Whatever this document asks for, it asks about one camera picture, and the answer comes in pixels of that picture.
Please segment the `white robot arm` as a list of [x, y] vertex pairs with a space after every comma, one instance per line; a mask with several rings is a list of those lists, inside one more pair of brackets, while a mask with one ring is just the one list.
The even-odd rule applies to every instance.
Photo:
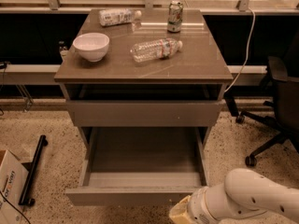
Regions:
[[222, 184], [197, 189], [169, 212], [175, 224], [218, 224], [224, 219], [263, 217], [272, 212], [299, 222], [299, 190], [250, 169], [230, 171]]

